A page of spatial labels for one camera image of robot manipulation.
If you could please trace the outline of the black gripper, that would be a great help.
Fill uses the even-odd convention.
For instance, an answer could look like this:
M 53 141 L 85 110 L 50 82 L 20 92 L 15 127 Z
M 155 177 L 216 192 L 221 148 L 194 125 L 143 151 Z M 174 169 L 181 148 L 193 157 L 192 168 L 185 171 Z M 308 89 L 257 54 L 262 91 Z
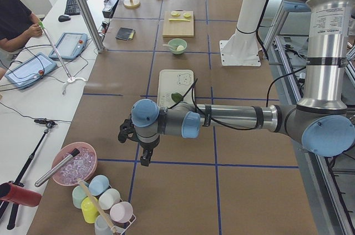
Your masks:
M 137 142 L 135 127 L 131 119 L 125 119 L 119 128 L 118 141 L 120 143 L 125 143 L 126 140 Z M 140 157 L 141 165 L 149 166 L 151 163 L 152 155 L 153 150 L 143 149 L 142 155 Z

